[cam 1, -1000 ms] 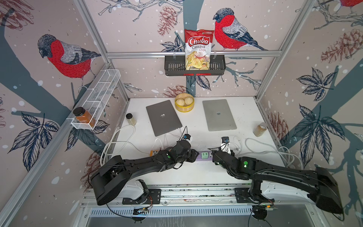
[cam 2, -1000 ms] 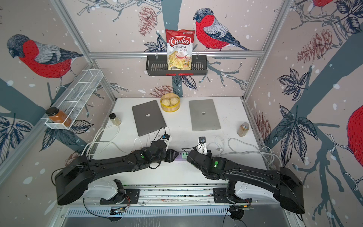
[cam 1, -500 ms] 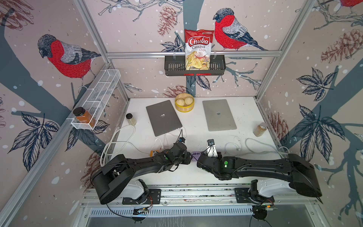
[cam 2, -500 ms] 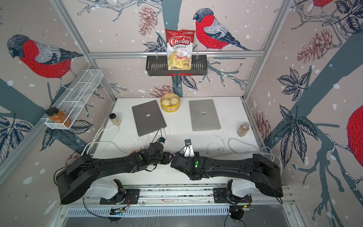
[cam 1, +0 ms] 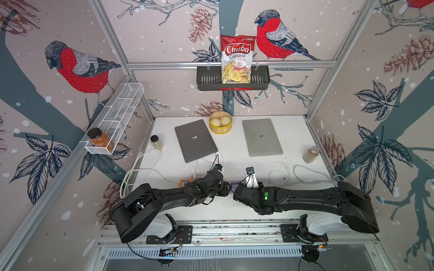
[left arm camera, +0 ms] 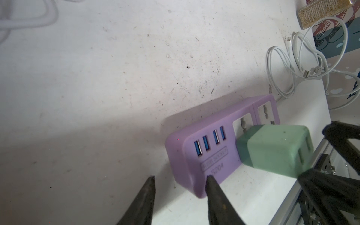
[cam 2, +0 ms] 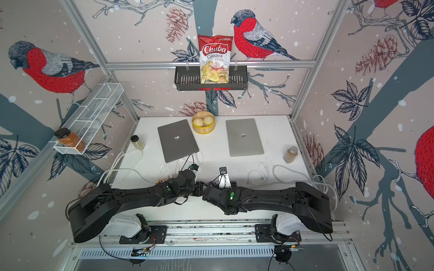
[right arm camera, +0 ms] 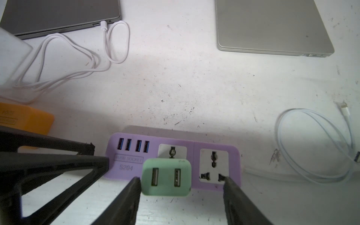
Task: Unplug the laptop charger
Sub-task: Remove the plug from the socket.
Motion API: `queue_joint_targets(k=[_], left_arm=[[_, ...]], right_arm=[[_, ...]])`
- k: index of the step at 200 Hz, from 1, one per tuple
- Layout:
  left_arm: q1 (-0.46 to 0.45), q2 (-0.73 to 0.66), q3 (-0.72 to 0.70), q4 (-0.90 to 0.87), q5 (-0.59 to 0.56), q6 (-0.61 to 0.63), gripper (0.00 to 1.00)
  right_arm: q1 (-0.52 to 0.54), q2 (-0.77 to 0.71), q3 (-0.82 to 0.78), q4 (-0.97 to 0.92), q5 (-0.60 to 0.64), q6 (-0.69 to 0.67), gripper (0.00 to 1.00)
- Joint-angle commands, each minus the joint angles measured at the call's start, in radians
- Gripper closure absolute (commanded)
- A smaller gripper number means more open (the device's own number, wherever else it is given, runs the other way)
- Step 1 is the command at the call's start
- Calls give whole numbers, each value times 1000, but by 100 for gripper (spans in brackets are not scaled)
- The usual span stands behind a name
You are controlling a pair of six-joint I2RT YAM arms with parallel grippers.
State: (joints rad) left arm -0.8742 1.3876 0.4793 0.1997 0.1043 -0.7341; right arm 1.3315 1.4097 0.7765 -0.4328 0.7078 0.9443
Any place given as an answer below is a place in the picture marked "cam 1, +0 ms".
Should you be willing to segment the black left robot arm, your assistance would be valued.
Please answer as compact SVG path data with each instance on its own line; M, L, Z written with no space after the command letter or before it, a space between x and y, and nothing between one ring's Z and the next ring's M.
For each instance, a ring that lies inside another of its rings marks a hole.
M231 188L232 185L223 180L218 169L179 188L154 189L149 184L143 184L113 204L110 217L121 242L129 243L142 235L161 211L205 204L208 198L228 196Z

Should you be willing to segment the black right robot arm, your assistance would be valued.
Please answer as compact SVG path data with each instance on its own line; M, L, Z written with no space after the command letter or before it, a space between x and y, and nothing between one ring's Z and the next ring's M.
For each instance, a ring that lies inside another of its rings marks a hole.
M347 182L320 190L240 185L234 192L234 200L251 207L259 215L292 210L327 212L340 216L341 221L354 231L379 232L370 196Z

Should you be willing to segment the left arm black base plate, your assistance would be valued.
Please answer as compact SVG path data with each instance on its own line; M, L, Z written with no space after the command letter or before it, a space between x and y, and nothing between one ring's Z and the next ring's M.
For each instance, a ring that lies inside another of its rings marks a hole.
M157 236L147 236L147 245L184 245L192 241L193 227L191 225L182 225L171 230L166 236L160 238Z

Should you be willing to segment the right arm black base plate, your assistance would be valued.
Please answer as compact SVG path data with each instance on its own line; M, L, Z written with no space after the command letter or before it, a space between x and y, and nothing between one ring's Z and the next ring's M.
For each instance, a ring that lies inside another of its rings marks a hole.
M284 243L303 243L305 245L313 245L316 243L328 242L326 234L318 236L307 230L307 228L300 229L296 224L281 224L281 236Z

